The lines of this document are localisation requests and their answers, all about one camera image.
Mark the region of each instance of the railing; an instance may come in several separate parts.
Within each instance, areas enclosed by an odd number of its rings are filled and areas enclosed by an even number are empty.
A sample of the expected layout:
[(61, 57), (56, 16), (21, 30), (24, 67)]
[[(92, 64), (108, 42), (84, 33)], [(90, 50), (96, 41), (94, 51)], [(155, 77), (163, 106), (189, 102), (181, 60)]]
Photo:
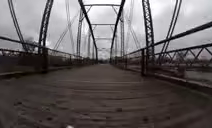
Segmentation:
[[(179, 39), (187, 35), (212, 27), (212, 22), (177, 34), (169, 39), (155, 43), (159, 46), (167, 41)], [(212, 84), (212, 43), (193, 47), (157, 52), (152, 56), (146, 55), (149, 47), (134, 51), (122, 57), (114, 57), (113, 64), (142, 75), (163, 74), (170, 77), (200, 81)]]
[(36, 44), (25, 43), (32, 51), (25, 52), (21, 48), (23, 42), (11, 40), (6, 37), (0, 38), (4, 47), (0, 48), (0, 73), (17, 71), (43, 71), (59, 67), (74, 67), (94, 64), (95, 60), (81, 56), (60, 52)]

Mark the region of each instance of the cloud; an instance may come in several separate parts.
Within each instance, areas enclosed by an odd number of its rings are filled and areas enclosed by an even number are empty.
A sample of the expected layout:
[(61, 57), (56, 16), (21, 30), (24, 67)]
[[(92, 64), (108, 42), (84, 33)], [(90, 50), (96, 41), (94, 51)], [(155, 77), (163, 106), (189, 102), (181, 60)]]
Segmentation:
[[(44, 11), (46, 0), (13, 0), (15, 5), (18, 22), (21, 27), (21, 31), (25, 38), (33, 37), (38, 39), (39, 29), (41, 24), (41, 18)], [(125, 14), (127, 15), (130, 8), (130, 1), (126, 0)], [(142, 13), (141, 0), (134, 0), (134, 18), (133, 29), (137, 35), (138, 40), (141, 42), (141, 46), (145, 46), (145, 33), (144, 22)], [(120, 4), (121, 0), (85, 0), (86, 4), (103, 4), (113, 3)], [(71, 17), (74, 17), (80, 10), (77, 0), (69, 0)], [(170, 20), (172, 17), (172, 11), (174, 8), (174, 0), (151, 0), (153, 24), (155, 32), (155, 40), (159, 41), (166, 37)], [(88, 13), (92, 23), (115, 23), (116, 15), (111, 7), (93, 7)], [(175, 29), (175, 34), (186, 31), (192, 27), (201, 25), (212, 20), (212, 0), (186, 0), (183, 1), (180, 17)], [(60, 37), (61, 33), (66, 27), (66, 11), (65, 0), (55, 0), (48, 32), (48, 42), (50, 47), (54, 47), (56, 41)], [(78, 29), (78, 17), (76, 22), (72, 26), (74, 40), (76, 42), (76, 34)], [(129, 30), (127, 25), (125, 26), (125, 33)], [(7, 36), (13, 39), (18, 39), (11, 15), (9, 12), (7, 0), (0, 0), (0, 35)], [(97, 27), (95, 30), (96, 36), (111, 37), (112, 32), (109, 27)], [(185, 37), (183, 39), (172, 41), (170, 49), (192, 46), (212, 41), (212, 29), (205, 32)], [(110, 48), (110, 41), (97, 42), (99, 48)], [(129, 51), (136, 49), (134, 40), (130, 37), (128, 44)], [(19, 45), (15, 45), (9, 42), (1, 42), (0, 47), (4, 48), (20, 48)], [(70, 36), (67, 34), (63, 40), (60, 50), (66, 52), (72, 52)], [(108, 56), (108, 52), (101, 52), (100, 56)]]

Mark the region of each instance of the bridge deck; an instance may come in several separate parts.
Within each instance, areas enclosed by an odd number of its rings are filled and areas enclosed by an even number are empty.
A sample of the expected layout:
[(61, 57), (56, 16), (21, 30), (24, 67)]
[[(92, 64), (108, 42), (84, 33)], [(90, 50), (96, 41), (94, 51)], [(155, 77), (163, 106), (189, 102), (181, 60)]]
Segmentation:
[(212, 100), (95, 65), (0, 81), (0, 115), (13, 128), (212, 128)]

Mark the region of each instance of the tree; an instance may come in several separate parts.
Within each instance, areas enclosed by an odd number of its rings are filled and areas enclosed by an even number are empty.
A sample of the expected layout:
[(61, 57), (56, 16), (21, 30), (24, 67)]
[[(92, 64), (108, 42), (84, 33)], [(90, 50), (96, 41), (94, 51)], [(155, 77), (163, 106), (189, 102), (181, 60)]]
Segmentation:
[(28, 52), (34, 52), (35, 48), (36, 48), (36, 46), (34, 46), (34, 45), (37, 44), (37, 42), (34, 41), (34, 38), (29, 37), (25, 40), (25, 42), (28, 44), (23, 45), (23, 50), (26, 51), (26, 49), (27, 49)]

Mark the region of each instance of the steel girder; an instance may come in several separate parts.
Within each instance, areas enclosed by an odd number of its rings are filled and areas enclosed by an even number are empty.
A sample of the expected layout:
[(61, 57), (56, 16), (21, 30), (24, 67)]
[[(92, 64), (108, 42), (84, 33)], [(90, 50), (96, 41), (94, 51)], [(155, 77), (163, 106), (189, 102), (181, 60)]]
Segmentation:
[(89, 30), (90, 30), (90, 33), (91, 33), (91, 36), (92, 36), (92, 40), (93, 40), (93, 44), (94, 44), (94, 47), (95, 47), (95, 52), (96, 52), (96, 60), (98, 60), (98, 51), (97, 51), (97, 45), (96, 45), (96, 41), (95, 41), (95, 37), (94, 37), (94, 32), (93, 32), (93, 29), (92, 29), (92, 25), (91, 25), (91, 22), (90, 22), (90, 19), (88, 17), (88, 14), (87, 14), (87, 11), (85, 9), (85, 6), (83, 4), (83, 0), (78, 0), (79, 4), (80, 4), (80, 7), (81, 7), (81, 10), (84, 14), (84, 17), (86, 18), (86, 21), (88, 23), (88, 26), (89, 26)]
[(150, 1), (143, 0), (143, 15), (145, 23), (145, 34), (146, 34), (146, 62), (147, 64), (154, 64), (154, 31), (153, 31), (153, 20), (151, 15)]
[(42, 22), (41, 22), (39, 41), (38, 41), (38, 43), (39, 43), (38, 53), (39, 54), (42, 52), (40, 46), (43, 46), (43, 47), (46, 46), (48, 24), (49, 24), (49, 19), (50, 19), (53, 3), (54, 3), (54, 0), (47, 0), (46, 6), (45, 6), (45, 10), (44, 10), (44, 14), (42, 17)]
[(122, 0), (121, 5), (120, 5), (120, 9), (119, 9), (118, 14), (117, 14), (117, 19), (116, 19), (116, 22), (115, 22), (115, 28), (114, 28), (113, 37), (112, 37), (111, 52), (110, 52), (111, 57), (112, 57), (112, 50), (113, 50), (114, 41), (115, 41), (115, 37), (116, 37), (116, 33), (117, 33), (117, 27), (118, 27), (118, 23), (120, 21), (122, 13), (123, 13), (124, 5), (125, 5), (125, 0)]

